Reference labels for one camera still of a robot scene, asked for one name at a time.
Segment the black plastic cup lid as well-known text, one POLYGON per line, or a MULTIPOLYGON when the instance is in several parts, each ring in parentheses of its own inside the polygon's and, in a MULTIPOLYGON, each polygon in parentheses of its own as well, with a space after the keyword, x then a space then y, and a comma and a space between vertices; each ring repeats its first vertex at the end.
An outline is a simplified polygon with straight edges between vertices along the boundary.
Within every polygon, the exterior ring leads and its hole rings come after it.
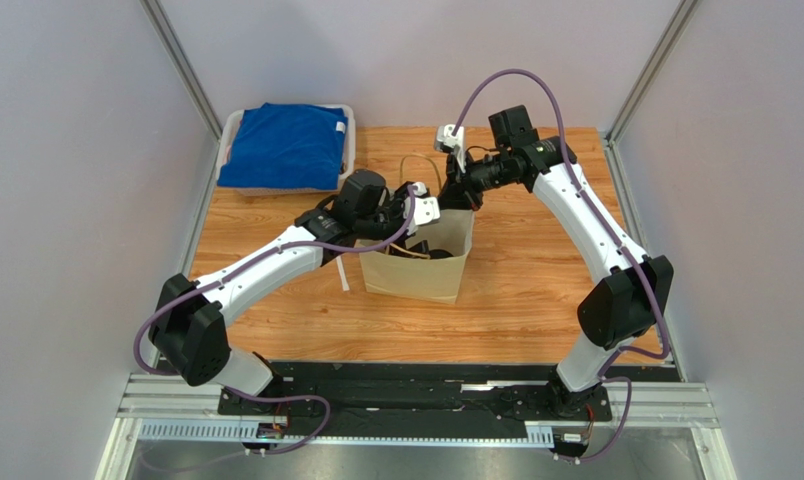
POLYGON ((452 253, 444 249, 433 249, 424 252, 412 251, 412 255, 416 258, 427 259, 427 260, 441 260, 454 257, 452 253))

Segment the kraft paper takeout bag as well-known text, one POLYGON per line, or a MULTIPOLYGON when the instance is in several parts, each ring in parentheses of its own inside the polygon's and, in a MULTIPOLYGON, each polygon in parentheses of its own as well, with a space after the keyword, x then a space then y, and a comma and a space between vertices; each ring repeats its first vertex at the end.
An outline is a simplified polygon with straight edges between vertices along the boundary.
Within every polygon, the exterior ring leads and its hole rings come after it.
POLYGON ((440 220, 419 228, 400 247, 359 255, 366 290, 370 293, 454 304, 473 246, 473 211, 446 210, 440 220), (412 251, 444 249, 453 258, 427 260, 412 251))

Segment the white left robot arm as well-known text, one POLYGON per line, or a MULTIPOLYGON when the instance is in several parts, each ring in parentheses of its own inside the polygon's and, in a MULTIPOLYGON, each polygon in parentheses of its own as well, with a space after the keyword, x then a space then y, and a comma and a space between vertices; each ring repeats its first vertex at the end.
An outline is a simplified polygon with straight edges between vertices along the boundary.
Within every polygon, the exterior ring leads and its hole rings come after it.
POLYGON ((156 310, 136 334, 135 359, 146 372, 159 372, 141 356, 148 340, 188 385, 216 383, 258 395, 275 374, 261 355, 230 345, 228 329, 239 317, 338 256, 384 250, 439 217, 425 184, 406 182, 391 191, 380 174, 357 170, 267 245, 196 280, 184 274, 166 280, 156 310))

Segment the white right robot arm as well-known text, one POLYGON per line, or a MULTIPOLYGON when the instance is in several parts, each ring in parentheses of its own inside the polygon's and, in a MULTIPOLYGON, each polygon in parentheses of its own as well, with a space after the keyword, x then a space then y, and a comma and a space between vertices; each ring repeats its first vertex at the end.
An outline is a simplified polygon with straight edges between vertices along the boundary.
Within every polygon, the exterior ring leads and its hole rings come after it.
POLYGON ((581 333, 551 381, 560 393, 586 392, 600 383, 617 352, 656 325, 673 280, 663 255, 650 257, 603 206, 573 151, 554 135, 540 137, 524 106, 489 118, 494 149, 476 160, 461 126, 436 132, 436 150, 447 154, 442 209, 479 210, 485 192, 521 184, 559 221, 578 249, 594 283, 577 308, 581 333))

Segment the white wrapped straw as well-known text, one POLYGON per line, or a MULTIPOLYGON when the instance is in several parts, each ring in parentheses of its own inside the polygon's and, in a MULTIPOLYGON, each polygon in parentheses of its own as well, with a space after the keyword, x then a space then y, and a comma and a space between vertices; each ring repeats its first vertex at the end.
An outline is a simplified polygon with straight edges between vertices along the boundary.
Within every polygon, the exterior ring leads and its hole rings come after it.
POLYGON ((347 276, 347 272, 346 272, 346 269, 345 269, 343 259, 341 257, 337 257, 336 260, 335 260, 335 263, 336 263, 336 266, 337 266, 338 275, 339 275, 340 282, 341 282, 341 289, 342 289, 343 292, 349 292, 351 290, 351 287, 350 287, 350 283, 348 281, 348 276, 347 276))

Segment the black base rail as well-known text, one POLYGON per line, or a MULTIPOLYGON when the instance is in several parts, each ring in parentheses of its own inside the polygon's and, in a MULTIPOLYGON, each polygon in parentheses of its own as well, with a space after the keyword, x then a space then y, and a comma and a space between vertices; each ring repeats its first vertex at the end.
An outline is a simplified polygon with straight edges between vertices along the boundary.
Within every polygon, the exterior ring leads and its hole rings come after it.
POLYGON ((213 390, 212 411, 259 425, 255 446, 276 419, 288 434, 323 439, 521 440, 527 423, 580 427, 613 418, 613 386, 560 394, 552 364, 428 364, 278 361, 267 404, 213 390))

